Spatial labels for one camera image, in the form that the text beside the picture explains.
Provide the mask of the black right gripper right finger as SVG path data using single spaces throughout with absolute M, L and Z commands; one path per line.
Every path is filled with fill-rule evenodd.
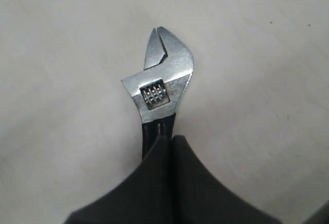
M 175 223 L 280 223 L 221 184 L 184 136 L 173 138 L 172 160 Z

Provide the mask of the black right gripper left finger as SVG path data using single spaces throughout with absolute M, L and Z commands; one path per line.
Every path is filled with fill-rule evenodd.
M 170 144 L 159 136 L 136 168 L 112 191 L 72 212 L 65 223 L 173 223 Z

